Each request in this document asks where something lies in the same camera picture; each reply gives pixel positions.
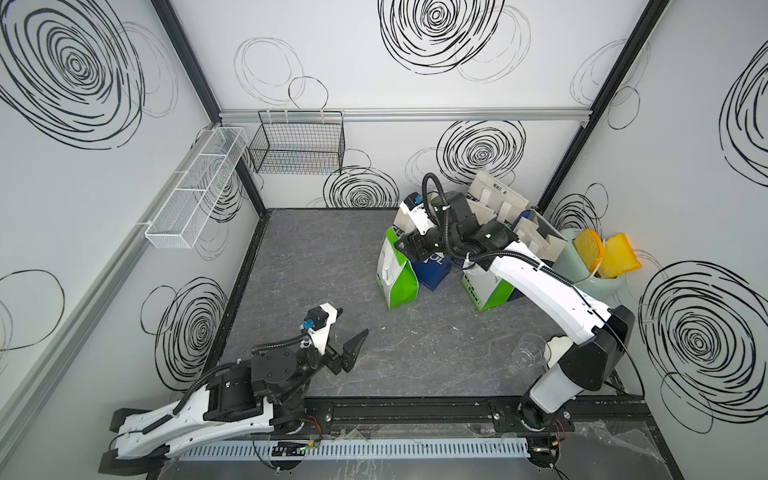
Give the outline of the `blue beige bag first row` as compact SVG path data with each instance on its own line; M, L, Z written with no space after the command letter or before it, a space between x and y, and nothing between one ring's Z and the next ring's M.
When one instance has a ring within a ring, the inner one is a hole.
M394 227L400 231L400 237L406 234L396 226ZM435 291L451 271L450 262L445 258L442 251L436 252L426 261L410 262L419 283L430 291Z

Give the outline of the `green white bag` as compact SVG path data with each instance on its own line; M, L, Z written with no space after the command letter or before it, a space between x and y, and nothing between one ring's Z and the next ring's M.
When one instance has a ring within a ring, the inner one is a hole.
M512 284L480 266L465 270L461 283L478 312L503 305L515 290Z
M399 233L394 226L385 232L377 262L376 280L388 309L415 301L419 291L410 260L396 249Z

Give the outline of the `blue beige takeout bag front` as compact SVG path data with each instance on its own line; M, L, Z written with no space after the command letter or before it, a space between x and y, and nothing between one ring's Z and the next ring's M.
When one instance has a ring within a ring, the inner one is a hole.
M513 232L520 242L545 262L556 262L567 244L560 232L532 209L520 214Z

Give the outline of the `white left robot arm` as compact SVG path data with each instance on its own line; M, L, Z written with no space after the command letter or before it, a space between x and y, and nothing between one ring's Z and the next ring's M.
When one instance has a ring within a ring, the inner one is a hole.
M369 335L362 330L334 349L330 333L342 313L329 303L316 306L299 335L257 344L250 358L205 371L179 400L155 410L116 410L110 424L115 437L99 473L154 474L196 447L243 435L293 435L304 427L322 434L328 417L305 405L311 380L322 369L351 372Z

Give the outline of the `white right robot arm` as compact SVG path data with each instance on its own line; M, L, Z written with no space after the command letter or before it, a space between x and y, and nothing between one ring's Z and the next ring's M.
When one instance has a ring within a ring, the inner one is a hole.
M406 227L394 249L411 262L434 253L510 283L561 328L571 345L528 388L517 407L521 423L543 431L563 406L597 391L625 356L635 323L624 306L610 307L581 290L534 254L504 223L480 223L461 194L446 194L433 173L398 207Z

